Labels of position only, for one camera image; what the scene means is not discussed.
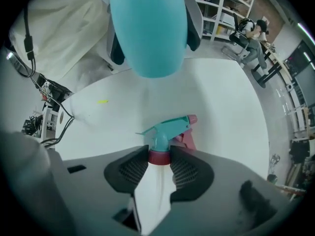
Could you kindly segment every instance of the white cloth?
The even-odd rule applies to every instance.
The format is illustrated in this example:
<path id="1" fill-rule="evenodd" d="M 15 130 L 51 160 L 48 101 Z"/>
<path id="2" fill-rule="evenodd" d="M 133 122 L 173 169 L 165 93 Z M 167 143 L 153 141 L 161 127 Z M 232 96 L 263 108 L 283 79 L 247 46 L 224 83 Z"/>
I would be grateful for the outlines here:
<path id="1" fill-rule="evenodd" d="M 71 92 L 78 92 L 88 85 L 109 75 L 130 69 L 126 60 L 116 65 L 107 54 L 107 34 L 105 34 L 60 80 L 56 82 Z"/>
<path id="2" fill-rule="evenodd" d="M 107 32 L 109 17 L 102 0 L 31 0 L 28 9 L 36 71 L 53 81 L 69 72 Z M 31 67 L 24 48 L 23 12 L 9 36 Z"/>
<path id="3" fill-rule="evenodd" d="M 253 28 L 254 28 L 254 24 L 252 22 L 248 22 L 245 25 L 244 29 L 242 30 L 242 34 L 246 34 L 247 32 L 251 32 Z M 266 33 L 264 33 L 264 32 L 257 33 L 252 37 L 252 39 L 256 39 L 259 41 L 267 41 Z"/>

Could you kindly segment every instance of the trigger sprayer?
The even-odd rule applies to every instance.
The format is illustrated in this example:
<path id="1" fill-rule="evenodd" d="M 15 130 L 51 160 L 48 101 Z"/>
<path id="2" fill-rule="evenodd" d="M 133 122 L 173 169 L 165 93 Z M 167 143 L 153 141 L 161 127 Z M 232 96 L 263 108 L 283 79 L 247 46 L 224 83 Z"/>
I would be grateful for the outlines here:
<path id="1" fill-rule="evenodd" d="M 191 136 L 191 125 L 196 122 L 196 115 L 187 115 L 163 121 L 140 133 L 146 135 L 149 131 L 155 130 L 154 144 L 149 150 L 149 162 L 155 165 L 170 164 L 170 141 L 174 138 L 185 147 L 196 149 Z"/>

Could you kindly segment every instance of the person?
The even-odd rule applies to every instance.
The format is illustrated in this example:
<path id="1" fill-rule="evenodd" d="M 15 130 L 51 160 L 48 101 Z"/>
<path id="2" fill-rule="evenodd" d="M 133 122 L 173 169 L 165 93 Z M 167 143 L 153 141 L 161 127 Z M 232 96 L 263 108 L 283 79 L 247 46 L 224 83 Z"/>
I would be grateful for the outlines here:
<path id="1" fill-rule="evenodd" d="M 241 59 L 241 63 L 246 65 L 257 58 L 262 71 L 265 75 L 268 75 L 267 64 L 260 45 L 260 41 L 267 41 L 266 31 L 267 24 L 263 20 L 257 20 L 256 23 L 248 22 L 244 26 L 242 34 L 246 35 L 247 39 L 240 38 L 240 40 L 243 44 L 247 44 L 247 41 L 249 41 L 248 49 L 250 53 L 245 58 Z"/>
<path id="2" fill-rule="evenodd" d="M 115 65 L 106 51 L 107 7 L 102 0 L 31 0 L 28 23 L 36 72 L 78 92 L 126 69 L 127 64 Z M 9 39 L 19 58 L 31 67 L 24 47 L 25 34 L 22 11 L 10 29 Z"/>

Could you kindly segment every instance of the white wall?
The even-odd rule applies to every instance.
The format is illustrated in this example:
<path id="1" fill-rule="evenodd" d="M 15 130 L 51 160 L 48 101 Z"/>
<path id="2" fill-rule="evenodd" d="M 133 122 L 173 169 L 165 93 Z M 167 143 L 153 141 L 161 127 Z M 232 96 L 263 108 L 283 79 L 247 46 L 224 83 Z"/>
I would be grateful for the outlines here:
<path id="1" fill-rule="evenodd" d="M 0 50 L 0 129 L 21 131 L 24 121 L 41 112 L 44 102 L 30 79 L 21 77 Z"/>
<path id="2" fill-rule="evenodd" d="M 284 24 L 274 44 L 281 60 L 287 59 L 301 43 L 300 32 L 290 25 Z"/>

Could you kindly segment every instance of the brick wall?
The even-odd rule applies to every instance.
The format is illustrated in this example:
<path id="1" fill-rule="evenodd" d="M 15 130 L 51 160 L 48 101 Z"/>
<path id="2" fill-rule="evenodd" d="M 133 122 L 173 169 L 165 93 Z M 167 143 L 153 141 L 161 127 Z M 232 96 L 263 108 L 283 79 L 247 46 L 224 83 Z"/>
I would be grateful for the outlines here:
<path id="1" fill-rule="evenodd" d="M 261 19 L 263 16 L 270 21 L 267 40 L 272 43 L 281 31 L 284 21 L 269 0 L 254 0 L 249 18 L 256 21 Z"/>

